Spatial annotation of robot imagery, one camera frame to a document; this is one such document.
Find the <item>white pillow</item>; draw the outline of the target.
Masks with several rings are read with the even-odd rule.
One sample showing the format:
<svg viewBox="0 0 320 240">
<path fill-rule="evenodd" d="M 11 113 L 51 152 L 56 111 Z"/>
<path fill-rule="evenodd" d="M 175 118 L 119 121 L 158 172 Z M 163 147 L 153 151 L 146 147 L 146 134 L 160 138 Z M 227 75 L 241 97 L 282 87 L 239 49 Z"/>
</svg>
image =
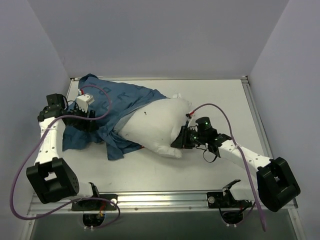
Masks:
<svg viewBox="0 0 320 240">
<path fill-rule="evenodd" d="M 157 155 L 180 159 L 182 151 L 171 147 L 187 121 L 192 103 L 175 94 L 173 98 L 153 101 L 121 118 L 114 132 Z"/>
</svg>

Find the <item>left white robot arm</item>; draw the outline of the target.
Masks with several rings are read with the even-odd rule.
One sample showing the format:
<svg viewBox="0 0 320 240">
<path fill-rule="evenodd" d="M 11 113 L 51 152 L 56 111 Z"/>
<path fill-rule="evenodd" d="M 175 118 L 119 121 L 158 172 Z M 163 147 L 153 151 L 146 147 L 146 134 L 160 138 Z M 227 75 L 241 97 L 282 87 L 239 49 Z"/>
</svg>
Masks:
<svg viewBox="0 0 320 240">
<path fill-rule="evenodd" d="M 66 126 L 84 132 L 97 130 L 96 113 L 89 109 L 94 97 L 82 93 L 76 98 L 72 109 L 69 109 L 62 94 L 50 94 L 46 99 L 47 106 L 37 117 L 42 142 L 34 165 L 26 169 L 26 176 L 43 204 L 83 199 L 88 209 L 95 210 L 101 203 L 97 187 L 92 182 L 80 182 L 62 157 Z"/>
</svg>

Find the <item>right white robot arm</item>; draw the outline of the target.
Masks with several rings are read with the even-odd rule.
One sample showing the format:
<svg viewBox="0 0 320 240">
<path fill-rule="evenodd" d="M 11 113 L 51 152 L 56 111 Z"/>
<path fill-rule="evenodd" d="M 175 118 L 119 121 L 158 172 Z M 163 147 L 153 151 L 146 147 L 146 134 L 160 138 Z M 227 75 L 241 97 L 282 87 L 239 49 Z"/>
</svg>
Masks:
<svg viewBox="0 0 320 240">
<path fill-rule="evenodd" d="M 284 158 L 272 159 L 234 143 L 230 136 L 219 133 L 212 127 L 209 117 L 201 117 L 195 123 L 195 126 L 187 123 L 183 125 L 171 147 L 192 149 L 205 146 L 217 158 L 231 161 L 246 170 L 248 175 L 255 177 L 252 180 L 254 190 L 245 190 L 239 181 L 227 186 L 222 193 L 225 205 L 232 207 L 239 201 L 259 199 L 267 209 L 277 212 L 301 193 Z"/>
</svg>

